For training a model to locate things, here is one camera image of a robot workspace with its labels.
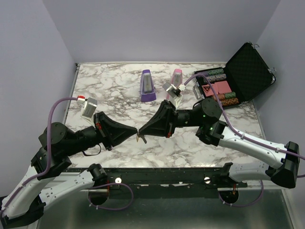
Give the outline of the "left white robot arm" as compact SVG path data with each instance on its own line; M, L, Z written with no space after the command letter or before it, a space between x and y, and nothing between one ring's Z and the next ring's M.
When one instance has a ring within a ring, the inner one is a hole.
M77 191L110 185L100 164L92 164L74 178L55 187L47 184L71 165L70 156L97 145L107 150L137 133L137 129L113 121L104 112L82 114L90 126L72 131L62 123L48 123L40 135L42 147L14 191L2 200L0 219L5 229L31 228L52 204Z

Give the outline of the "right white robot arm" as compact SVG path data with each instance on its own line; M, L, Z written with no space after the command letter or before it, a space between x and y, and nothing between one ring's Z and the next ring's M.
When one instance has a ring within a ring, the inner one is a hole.
M146 135L169 138L176 128L197 127L196 136L206 145L233 149L256 158L247 164L227 163L219 175L220 183L230 187L235 182L270 180L284 188L295 188L299 168L298 144L279 144L246 134L221 121L223 111L214 99L203 99L192 109L176 109L162 101L156 114L142 126L137 136Z

